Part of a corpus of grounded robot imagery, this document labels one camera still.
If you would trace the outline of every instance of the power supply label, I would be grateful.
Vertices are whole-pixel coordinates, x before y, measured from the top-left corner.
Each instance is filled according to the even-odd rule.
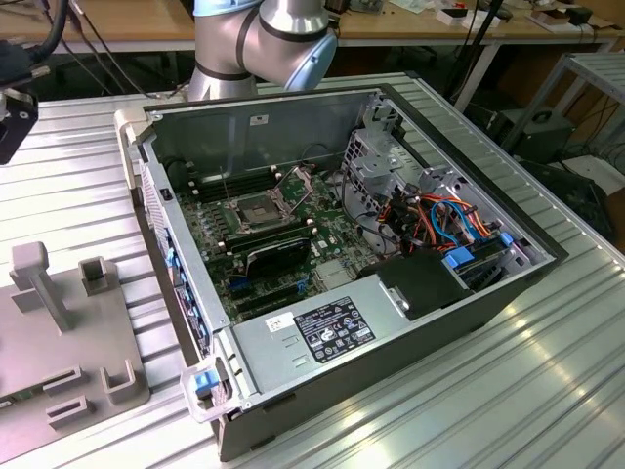
[[[349,296],[296,316],[295,323],[319,363],[329,362],[375,339]]]

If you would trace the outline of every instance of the blue latch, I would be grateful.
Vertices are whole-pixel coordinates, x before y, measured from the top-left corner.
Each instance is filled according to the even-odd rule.
[[[513,238],[513,237],[512,237],[509,233],[506,233],[506,232],[502,232],[502,233],[499,235],[499,239],[501,239],[501,241],[502,241],[504,244],[506,244],[506,246],[510,246],[510,244],[512,244],[513,242],[515,242],[515,239],[514,239],[514,238]]]
[[[174,265],[174,259],[176,258],[176,251],[173,247],[170,247],[167,251],[167,257],[165,258],[165,262],[167,263],[167,267],[172,267]]]
[[[195,393],[201,394],[213,389],[219,384],[219,373],[216,369],[209,369],[203,373],[196,374],[195,378]]]
[[[471,252],[469,252],[469,249],[467,249],[466,247],[457,247],[455,249],[447,251],[445,254],[445,260],[452,269],[462,266],[467,262],[471,262],[474,259],[475,257],[473,256],[473,254],[471,254]]]

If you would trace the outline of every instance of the chip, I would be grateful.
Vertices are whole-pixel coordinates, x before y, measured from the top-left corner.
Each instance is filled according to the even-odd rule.
[[[241,222],[249,225],[263,225],[282,218],[277,206],[266,193],[239,199],[237,209]]]

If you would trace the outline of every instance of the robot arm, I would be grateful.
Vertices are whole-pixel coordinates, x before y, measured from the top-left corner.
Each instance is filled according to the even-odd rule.
[[[322,0],[196,0],[190,101],[256,94],[254,76],[314,88],[337,47]]]
[[[63,35],[68,0],[60,0],[48,39],[25,50],[0,41],[0,164],[9,162],[37,120],[34,97],[16,90],[47,71]],[[289,91],[314,88],[337,47],[323,0],[196,0],[190,101],[256,94],[254,76]]]

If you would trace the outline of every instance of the slotted aluminum surface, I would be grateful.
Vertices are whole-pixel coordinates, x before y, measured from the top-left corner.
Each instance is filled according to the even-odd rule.
[[[571,54],[565,65],[625,104],[625,54]]]
[[[483,329],[223,467],[622,467],[623,257],[424,83],[390,74],[321,86],[382,81],[570,257]],[[0,168],[0,279],[8,278],[9,246],[28,238],[47,243],[54,269],[97,254],[114,260],[153,395],[7,467],[222,467],[210,426],[186,410],[182,354],[125,189],[112,114],[141,104],[126,97],[42,106],[19,154]],[[418,135],[407,139],[435,163]]]

